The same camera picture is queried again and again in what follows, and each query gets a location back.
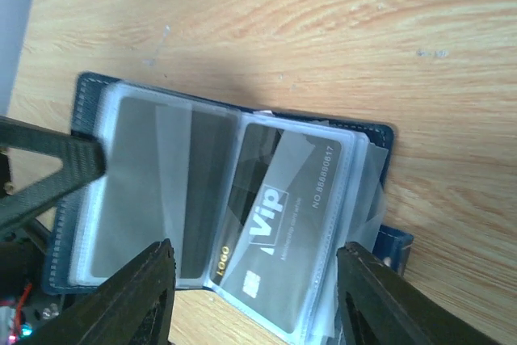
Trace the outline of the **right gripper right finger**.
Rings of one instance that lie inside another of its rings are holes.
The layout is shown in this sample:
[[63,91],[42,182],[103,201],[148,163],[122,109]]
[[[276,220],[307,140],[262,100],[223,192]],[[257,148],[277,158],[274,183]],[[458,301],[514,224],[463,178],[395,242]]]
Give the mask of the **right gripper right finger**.
[[357,242],[337,251],[346,344],[495,344],[419,292]]

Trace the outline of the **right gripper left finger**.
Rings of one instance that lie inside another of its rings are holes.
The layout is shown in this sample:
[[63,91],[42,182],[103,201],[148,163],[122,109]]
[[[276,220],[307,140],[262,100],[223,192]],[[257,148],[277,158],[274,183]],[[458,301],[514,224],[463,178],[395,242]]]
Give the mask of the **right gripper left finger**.
[[154,242],[95,292],[20,340],[21,344],[168,344],[174,250]]

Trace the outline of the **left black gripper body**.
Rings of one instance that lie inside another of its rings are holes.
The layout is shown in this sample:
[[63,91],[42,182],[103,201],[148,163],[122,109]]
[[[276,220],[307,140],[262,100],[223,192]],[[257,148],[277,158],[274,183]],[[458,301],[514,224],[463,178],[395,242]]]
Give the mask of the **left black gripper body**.
[[42,288],[49,232],[37,220],[1,234],[1,343],[16,344],[74,303]]

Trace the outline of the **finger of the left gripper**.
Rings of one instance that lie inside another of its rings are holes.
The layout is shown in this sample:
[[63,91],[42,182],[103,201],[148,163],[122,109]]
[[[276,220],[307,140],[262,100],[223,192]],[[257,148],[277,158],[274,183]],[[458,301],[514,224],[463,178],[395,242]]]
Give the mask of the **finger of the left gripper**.
[[101,144],[1,118],[1,231],[11,232],[57,201],[100,178],[106,170]]

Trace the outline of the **black VIP card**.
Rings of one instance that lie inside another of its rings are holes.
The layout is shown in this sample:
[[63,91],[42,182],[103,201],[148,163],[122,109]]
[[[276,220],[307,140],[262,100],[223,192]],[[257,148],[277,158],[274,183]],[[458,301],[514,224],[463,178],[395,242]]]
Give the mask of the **black VIP card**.
[[287,336],[299,336],[317,293],[355,143],[290,120],[244,129],[210,279]]

